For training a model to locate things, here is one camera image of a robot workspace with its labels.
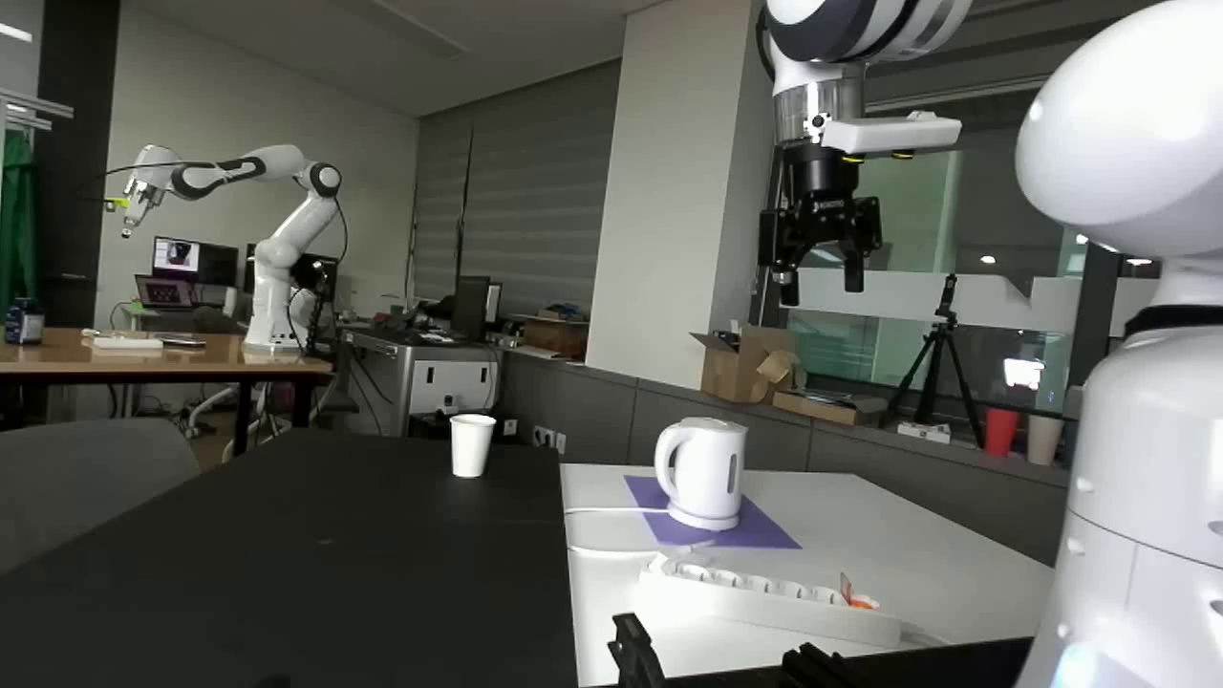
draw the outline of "black table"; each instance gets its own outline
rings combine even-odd
[[[573,683],[558,466],[291,430],[0,577],[0,683]]]

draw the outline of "ceiling light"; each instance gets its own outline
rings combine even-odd
[[[0,35],[4,35],[4,39],[14,39],[14,40],[33,40],[33,35],[31,35],[31,29],[12,26],[12,21],[0,21]]]

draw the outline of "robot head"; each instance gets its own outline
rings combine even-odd
[[[1087,40],[1036,97],[1036,211],[1139,255],[1223,255],[1223,4],[1164,0]]]

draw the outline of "chair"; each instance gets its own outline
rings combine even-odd
[[[0,572],[199,475],[167,420],[78,420],[0,430]]]

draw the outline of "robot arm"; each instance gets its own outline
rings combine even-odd
[[[233,162],[180,162],[161,145],[147,145],[116,204],[124,232],[139,228],[164,193],[195,204],[246,181],[294,181],[305,192],[301,206],[256,244],[256,291],[246,337],[247,346],[301,346],[305,323],[299,323],[291,306],[291,262],[336,218],[340,172],[334,165],[305,162],[299,145],[264,145]]]
[[[863,291],[863,255],[879,244],[879,204],[854,200],[861,155],[949,149],[956,119],[914,109],[863,119],[863,71],[944,46],[971,0],[767,0],[759,11],[778,132],[771,206],[759,218],[759,266],[778,303],[798,303],[798,262],[836,242],[846,291]]]

